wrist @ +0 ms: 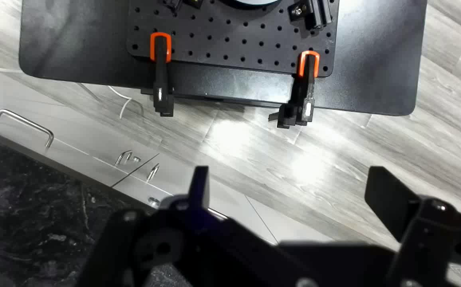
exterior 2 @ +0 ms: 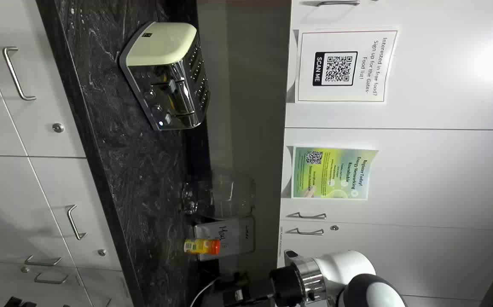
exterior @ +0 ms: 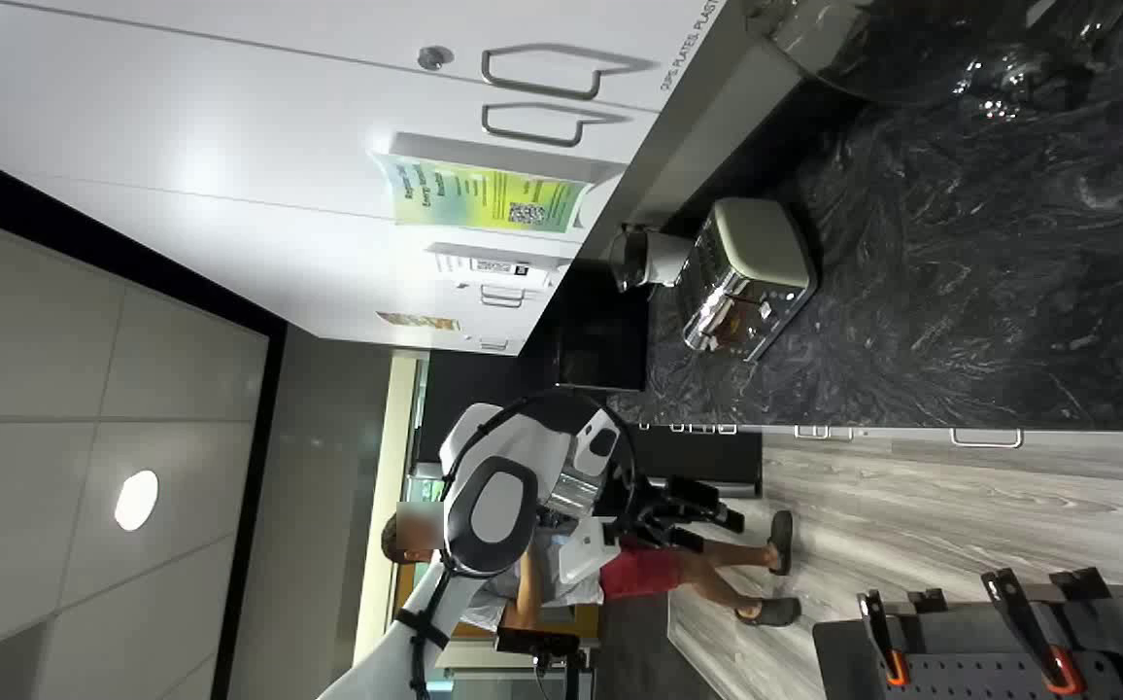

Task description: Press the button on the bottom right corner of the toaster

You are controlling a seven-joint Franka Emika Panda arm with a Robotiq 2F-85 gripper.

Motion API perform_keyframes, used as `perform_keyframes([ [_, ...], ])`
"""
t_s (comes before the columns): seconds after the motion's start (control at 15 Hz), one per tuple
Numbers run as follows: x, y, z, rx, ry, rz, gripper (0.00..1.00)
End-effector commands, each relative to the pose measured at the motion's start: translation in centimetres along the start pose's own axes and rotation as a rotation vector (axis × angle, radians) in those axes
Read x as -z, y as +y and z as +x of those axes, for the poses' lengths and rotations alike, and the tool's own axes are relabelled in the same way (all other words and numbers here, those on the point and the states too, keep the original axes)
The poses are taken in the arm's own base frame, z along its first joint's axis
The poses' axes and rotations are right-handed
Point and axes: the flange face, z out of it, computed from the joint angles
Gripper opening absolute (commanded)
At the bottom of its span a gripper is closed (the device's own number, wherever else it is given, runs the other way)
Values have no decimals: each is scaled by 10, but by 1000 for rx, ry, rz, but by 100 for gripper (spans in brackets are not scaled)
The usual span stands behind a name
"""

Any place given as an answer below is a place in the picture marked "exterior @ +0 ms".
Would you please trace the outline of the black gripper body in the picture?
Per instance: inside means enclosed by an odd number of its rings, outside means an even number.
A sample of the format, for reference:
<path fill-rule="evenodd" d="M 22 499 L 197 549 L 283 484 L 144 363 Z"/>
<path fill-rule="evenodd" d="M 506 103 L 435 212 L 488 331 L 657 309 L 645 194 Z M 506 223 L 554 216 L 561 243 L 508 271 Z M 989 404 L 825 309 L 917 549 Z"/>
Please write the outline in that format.
<path fill-rule="evenodd" d="M 649 545 L 694 545 L 690 523 L 707 522 L 732 531 L 746 527 L 746 518 L 732 508 L 715 484 L 694 479 L 663 479 L 654 484 L 637 479 L 625 504 L 625 527 Z"/>

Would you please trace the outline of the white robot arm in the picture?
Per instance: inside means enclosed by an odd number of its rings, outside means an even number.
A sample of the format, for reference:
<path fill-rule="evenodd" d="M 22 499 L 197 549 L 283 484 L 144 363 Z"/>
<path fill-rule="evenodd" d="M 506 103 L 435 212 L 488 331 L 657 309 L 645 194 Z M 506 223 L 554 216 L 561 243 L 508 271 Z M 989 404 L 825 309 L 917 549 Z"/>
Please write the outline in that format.
<path fill-rule="evenodd" d="M 682 552 L 707 549 L 694 523 L 741 531 L 746 518 L 707 481 L 654 481 L 632 426 L 606 404 L 590 400 L 574 426 L 553 422 L 543 404 L 469 404 L 439 448 L 426 576 L 395 623 L 448 646 L 488 583 L 520 583 L 528 552 L 540 557 L 540 606 L 649 589 Z"/>

